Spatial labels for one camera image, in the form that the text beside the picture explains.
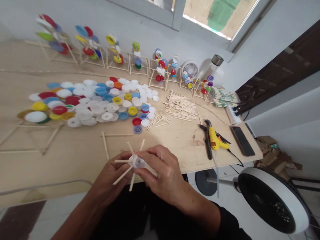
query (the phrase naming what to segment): electric fan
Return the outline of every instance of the electric fan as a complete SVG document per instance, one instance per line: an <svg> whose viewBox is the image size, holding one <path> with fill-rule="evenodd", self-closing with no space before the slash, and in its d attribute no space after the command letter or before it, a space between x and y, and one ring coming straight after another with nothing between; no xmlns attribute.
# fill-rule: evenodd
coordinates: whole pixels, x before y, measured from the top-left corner
<svg viewBox="0 0 320 240"><path fill-rule="evenodd" d="M203 195L215 193L216 177L213 169L196 172L196 184ZM248 167L233 181L219 179L219 183L242 193L256 214L280 232L297 234L309 227L307 207L298 191L269 169Z"/></svg>
<svg viewBox="0 0 320 240"><path fill-rule="evenodd" d="M199 72L199 67L194 61L186 61L182 65L182 71L186 71L191 79L195 78Z"/></svg>

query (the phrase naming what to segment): white fan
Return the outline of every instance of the white fan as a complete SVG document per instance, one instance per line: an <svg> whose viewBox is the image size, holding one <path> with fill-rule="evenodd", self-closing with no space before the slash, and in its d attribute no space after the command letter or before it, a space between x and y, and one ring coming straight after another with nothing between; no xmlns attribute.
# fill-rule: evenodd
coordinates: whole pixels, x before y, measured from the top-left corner
<svg viewBox="0 0 320 240"><path fill-rule="evenodd" d="M196 75L198 74L199 67L194 61L186 61L182 65L182 71L186 71L189 77L192 79L192 78L195 78Z"/></svg>

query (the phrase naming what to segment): window frame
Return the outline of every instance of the window frame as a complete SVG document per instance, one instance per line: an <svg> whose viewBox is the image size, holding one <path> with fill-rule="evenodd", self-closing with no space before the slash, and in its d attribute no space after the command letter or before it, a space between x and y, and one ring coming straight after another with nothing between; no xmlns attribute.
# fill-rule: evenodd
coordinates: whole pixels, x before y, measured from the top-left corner
<svg viewBox="0 0 320 240"><path fill-rule="evenodd" d="M138 13L151 20L159 22L176 31L181 30L181 26L191 26L194 34L201 38L209 38L215 45L222 46L228 52L233 53L236 47L241 43L250 28L255 22L261 20L261 13L272 0L258 0L247 17L244 19L240 28L231 40L226 39L219 33L210 31L209 29L187 19L183 16L186 0L176 0L173 12L162 9L157 5L146 0L107 0L130 11Z"/></svg>

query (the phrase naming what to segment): black sleeve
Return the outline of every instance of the black sleeve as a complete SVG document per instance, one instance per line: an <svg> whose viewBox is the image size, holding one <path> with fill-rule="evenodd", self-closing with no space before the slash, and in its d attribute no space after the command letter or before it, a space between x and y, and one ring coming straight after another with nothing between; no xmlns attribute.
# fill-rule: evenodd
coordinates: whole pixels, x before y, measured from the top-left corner
<svg viewBox="0 0 320 240"><path fill-rule="evenodd" d="M221 213L221 223L215 239L252 240L246 232L239 227L238 220L225 208L216 204Z"/></svg>

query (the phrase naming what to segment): window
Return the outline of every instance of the window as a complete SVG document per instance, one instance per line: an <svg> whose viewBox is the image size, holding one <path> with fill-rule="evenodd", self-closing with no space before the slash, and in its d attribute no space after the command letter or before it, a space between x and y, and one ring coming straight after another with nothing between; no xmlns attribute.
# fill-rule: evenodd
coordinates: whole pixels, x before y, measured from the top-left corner
<svg viewBox="0 0 320 240"><path fill-rule="evenodd" d="M109 0L177 31L184 21L228 41L232 52L270 0Z"/></svg>

